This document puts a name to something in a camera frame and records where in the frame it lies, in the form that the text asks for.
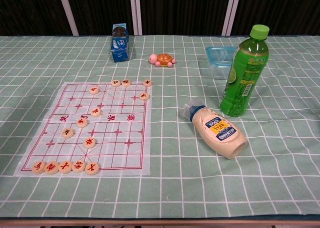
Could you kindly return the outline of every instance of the toy turtle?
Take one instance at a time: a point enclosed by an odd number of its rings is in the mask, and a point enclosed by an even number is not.
[[[175,64],[176,61],[169,54],[151,54],[149,58],[149,62],[151,64],[155,64],[157,67],[159,66],[168,66],[172,67],[172,64]]]

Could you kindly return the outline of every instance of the blue box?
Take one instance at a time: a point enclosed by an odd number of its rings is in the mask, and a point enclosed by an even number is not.
[[[206,47],[205,53],[213,79],[228,79],[236,47]]]
[[[129,33],[126,24],[113,25],[111,53],[115,62],[129,60]]]

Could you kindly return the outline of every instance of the bottle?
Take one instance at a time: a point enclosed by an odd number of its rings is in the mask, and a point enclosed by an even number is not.
[[[207,108],[198,99],[191,99],[180,109],[181,116],[189,119],[206,144],[227,159],[244,150],[247,139],[242,132],[225,118]]]
[[[235,50],[229,77],[220,102],[220,110],[229,116],[241,116],[247,109],[250,95],[256,86],[269,51],[265,43],[269,28],[254,25],[250,38]]]

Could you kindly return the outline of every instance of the clear plastic box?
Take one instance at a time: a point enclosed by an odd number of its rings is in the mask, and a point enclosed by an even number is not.
[[[228,79],[236,47],[206,47],[205,52],[213,79]]]

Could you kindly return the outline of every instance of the dark background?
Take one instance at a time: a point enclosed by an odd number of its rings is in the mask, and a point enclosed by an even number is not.
[[[229,0],[140,0],[143,35],[221,35]],[[130,0],[69,0],[79,35],[111,35],[126,23]],[[320,0],[239,0],[231,35],[254,24],[270,35],[319,35]],[[0,0],[0,35],[72,35],[61,0]]]

